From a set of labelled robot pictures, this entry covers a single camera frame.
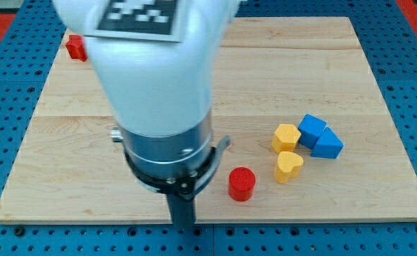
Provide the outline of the black pusher rod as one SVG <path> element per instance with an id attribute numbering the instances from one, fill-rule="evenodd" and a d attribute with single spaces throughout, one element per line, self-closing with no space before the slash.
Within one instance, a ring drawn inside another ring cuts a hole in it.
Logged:
<path id="1" fill-rule="evenodd" d="M 178 230 L 192 229 L 196 222 L 194 197 L 182 198 L 176 194 L 167 195 L 171 221 Z"/>

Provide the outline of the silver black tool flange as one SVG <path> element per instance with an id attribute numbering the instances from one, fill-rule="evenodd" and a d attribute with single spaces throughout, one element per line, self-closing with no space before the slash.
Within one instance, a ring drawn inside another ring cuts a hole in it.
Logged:
<path id="1" fill-rule="evenodd" d="M 143 186 L 183 201 L 192 201 L 205 189 L 231 144 L 225 136 L 212 145 L 211 114 L 175 135 L 148 137 L 114 127 L 111 138 L 123 145 L 126 162 Z"/>

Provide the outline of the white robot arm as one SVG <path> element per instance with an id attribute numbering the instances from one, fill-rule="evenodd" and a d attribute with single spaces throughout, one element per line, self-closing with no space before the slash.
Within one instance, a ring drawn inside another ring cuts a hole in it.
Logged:
<path id="1" fill-rule="evenodd" d="M 132 173 L 167 197 L 173 224 L 191 228 L 194 199 L 213 178 L 224 137 L 213 145 L 213 64 L 239 0 L 54 0 L 83 37 L 111 105 Z"/>

